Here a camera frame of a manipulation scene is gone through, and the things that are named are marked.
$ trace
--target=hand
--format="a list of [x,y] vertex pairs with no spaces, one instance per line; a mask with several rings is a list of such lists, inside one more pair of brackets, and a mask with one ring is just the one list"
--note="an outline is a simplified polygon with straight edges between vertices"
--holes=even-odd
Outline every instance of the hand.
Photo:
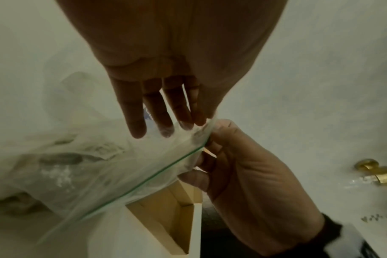
[[233,122],[219,120],[194,170],[180,179],[207,192],[232,233],[261,255],[306,243],[324,217],[291,170]]
[[251,68],[286,0],[57,2],[105,67],[131,134],[141,138],[143,102],[161,132],[173,133],[161,88],[184,129],[211,118]]

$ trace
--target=plastic bag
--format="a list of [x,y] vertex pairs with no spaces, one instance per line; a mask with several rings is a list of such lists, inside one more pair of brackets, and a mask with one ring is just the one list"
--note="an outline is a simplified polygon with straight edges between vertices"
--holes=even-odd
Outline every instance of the plastic bag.
[[0,180],[64,217],[57,229],[167,187],[194,167],[213,126],[185,131],[176,123],[165,138],[146,112],[147,134],[134,139],[104,69],[82,42],[48,61],[43,100],[57,129],[2,144]]

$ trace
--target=clear plastic bag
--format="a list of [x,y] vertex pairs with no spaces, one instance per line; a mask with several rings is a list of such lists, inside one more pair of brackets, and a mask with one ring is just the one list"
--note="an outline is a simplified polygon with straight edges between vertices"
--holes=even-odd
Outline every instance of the clear plastic bag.
[[75,42],[45,67],[43,106],[52,132],[0,145],[0,180],[63,217],[56,229],[125,205],[191,170],[214,120],[165,138],[146,112],[147,134],[134,139],[105,71]]

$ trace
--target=gold metal fitting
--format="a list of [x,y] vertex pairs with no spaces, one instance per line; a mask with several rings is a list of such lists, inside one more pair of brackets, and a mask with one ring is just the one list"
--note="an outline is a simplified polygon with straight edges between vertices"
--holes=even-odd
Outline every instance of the gold metal fitting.
[[355,168],[359,171],[370,171],[380,184],[387,183],[387,167],[380,167],[379,162],[374,159],[361,160],[355,164]]

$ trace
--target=black sleeve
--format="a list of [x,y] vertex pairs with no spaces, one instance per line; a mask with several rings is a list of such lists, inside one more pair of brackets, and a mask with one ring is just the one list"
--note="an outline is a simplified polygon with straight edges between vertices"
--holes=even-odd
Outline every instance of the black sleeve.
[[343,227],[328,216],[324,215],[324,217],[324,227],[313,240],[272,257],[379,258],[352,226]]

